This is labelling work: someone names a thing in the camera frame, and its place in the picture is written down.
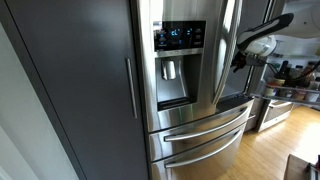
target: dark gray cabinet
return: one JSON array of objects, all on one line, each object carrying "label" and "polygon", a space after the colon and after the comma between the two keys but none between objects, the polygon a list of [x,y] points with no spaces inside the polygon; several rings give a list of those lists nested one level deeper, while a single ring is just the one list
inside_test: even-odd
[{"label": "dark gray cabinet", "polygon": [[83,178],[147,179],[129,1],[7,0],[6,6]]}]

